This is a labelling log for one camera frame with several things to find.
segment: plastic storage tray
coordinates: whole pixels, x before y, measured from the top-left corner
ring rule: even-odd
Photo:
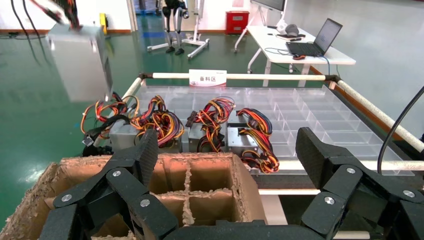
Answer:
[[[166,107],[185,124],[192,111],[203,109],[206,103],[219,96],[231,97],[235,109],[254,108],[272,122],[271,143],[279,159],[298,160],[295,143],[298,129],[309,127],[321,141],[347,148],[360,160],[375,160],[383,141],[369,129],[326,86],[322,88],[193,88],[147,86],[140,88],[141,111],[149,101],[160,95]],[[121,134],[114,129],[111,134]],[[182,136],[182,150],[188,152],[188,131]],[[383,161],[402,160],[387,148]],[[410,171],[384,171],[385,175],[412,175]]]

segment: red and white sign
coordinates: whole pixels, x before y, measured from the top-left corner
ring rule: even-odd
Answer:
[[[225,87],[227,84],[226,70],[190,69],[188,73],[191,87]]]

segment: laptop screen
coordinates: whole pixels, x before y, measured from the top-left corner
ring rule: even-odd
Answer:
[[[327,18],[314,41],[322,50],[322,54],[327,52],[342,27],[341,24]]]

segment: green floor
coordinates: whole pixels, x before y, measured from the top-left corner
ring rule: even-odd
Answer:
[[[147,16],[138,20],[139,32],[106,40],[114,90],[121,95],[142,72],[186,73],[189,69],[215,69],[246,73],[248,62],[258,49],[248,36],[234,54],[238,36],[203,34],[202,39],[210,39],[209,48],[191,61],[187,59],[187,53],[194,50],[191,46],[186,46],[186,54],[180,56],[165,54],[161,49],[148,53],[146,46],[164,42],[160,37],[143,37],[143,33],[161,31],[160,18]],[[69,102],[45,42],[42,39],[47,59],[39,41],[31,41],[35,59],[27,40],[0,39],[0,228],[49,163],[77,156],[83,149],[80,121],[91,102]],[[252,66],[253,72],[263,73],[265,63],[266,57],[261,54]],[[287,74],[285,68],[287,65],[273,65],[271,73]],[[188,81],[149,83],[183,85]],[[319,87],[316,84],[307,87]],[[262,82],[237,81],[228,85],[261,87]],[[278,86],[270,81],[270,86],[295,87],[297,81]]]

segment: headphones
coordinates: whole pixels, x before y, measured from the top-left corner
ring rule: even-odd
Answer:
[[[296,24],[289,24],[285,27],[285,32],[287,33],[287,36],[289,37],[297,37],[299,34],[299,29]]]

